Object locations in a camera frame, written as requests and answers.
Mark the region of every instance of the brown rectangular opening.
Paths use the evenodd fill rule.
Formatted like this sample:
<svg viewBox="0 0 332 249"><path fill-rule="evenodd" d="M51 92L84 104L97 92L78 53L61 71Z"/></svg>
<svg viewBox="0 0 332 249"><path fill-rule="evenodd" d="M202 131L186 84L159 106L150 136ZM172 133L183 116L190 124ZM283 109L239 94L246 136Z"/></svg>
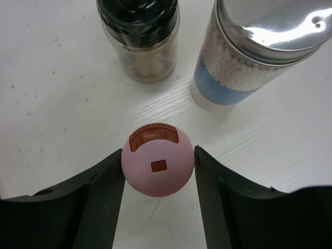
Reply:
<svg viewBox="0 0 332 249"><path fill-rule="evenodd" d="M166 161L161 160L161 161L157 161L157 162L152 162L151 169L152 169L152 172L154 172L154 173L167 170Z"/></svg>

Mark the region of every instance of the white wooden surface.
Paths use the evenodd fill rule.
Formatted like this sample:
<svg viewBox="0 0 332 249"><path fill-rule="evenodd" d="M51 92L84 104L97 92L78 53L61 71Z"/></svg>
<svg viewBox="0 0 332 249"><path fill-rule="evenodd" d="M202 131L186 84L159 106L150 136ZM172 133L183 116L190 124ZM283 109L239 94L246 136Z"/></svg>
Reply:
<svg viewBox="0 0 332 249"><path fill-rule="evenodd" d="M189 83L213 0L179 0L178 63L164 82L126 76L93 0L0 1L0 194L33 193L108 156L136 128L166 122L265 186L332 184L332 40L228 115ZM206 248L194 176L177 194L125 187L114 248Z"/></svg>

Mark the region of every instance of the clear plastic jar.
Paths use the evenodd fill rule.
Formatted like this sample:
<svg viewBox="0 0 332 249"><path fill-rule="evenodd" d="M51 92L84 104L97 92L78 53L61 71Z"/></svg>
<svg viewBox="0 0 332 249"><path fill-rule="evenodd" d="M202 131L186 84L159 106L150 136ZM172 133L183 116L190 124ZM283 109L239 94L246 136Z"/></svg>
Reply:
<svg viewBox="0 0 332 249"><path fill-rule="evenodd" d="M179 15L172 32L161 42L146 48L135 48L118 42L103 22L104 31L126 73L136 81L153 83L169 76L176 65Z"/></svg>
<svg viewBox="0 0 332 249"><path fill-rule="evenodd" d="M176 65L177 0L97 0L103 29L126 73L158 82Z"/></svg>
<svg viewBox="0 0 332 249"><path fill-rule="evenodd" d="M235 105L290 67L259 63L226 39L214 7L191 83L192 96L204 109Z"/></svg>
<svg viewBox="0 0 332 249"><path fill-rule="evenodd" d="M314 54L332 36L331 7L215 0L191 84L197 104L232 107Z"/></svg>

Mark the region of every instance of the pink sphere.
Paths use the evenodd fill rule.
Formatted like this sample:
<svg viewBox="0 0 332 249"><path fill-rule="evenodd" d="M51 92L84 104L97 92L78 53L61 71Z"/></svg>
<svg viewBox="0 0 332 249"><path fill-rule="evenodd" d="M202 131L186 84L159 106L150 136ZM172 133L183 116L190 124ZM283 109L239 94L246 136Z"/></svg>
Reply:
<svg viewBox="0 0 332 249"><path fill-rule="evenodd" d="M152 197L169 196L186 185L194 167L189 137L169 124L137 129L124 145L121 164L128 183Z"/></svg>

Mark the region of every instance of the bottle cap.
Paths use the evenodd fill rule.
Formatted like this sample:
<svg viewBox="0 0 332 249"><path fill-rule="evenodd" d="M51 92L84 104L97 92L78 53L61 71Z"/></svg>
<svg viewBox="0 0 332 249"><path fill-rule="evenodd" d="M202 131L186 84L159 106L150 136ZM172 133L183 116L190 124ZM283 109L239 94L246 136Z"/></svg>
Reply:
<svg viewBox="0 0 332 249"><path fill-rule="evenodd" d="M216 11L232 45L266 64L305 59L332 36L330 0L217 0Z"/></svg>
<svg viewBox="0 0 332 249"><path fill-rule="evenodd" d="M178 18L177 0L97 0L97 8L110 34L136 48L164 40Z"/></svg>

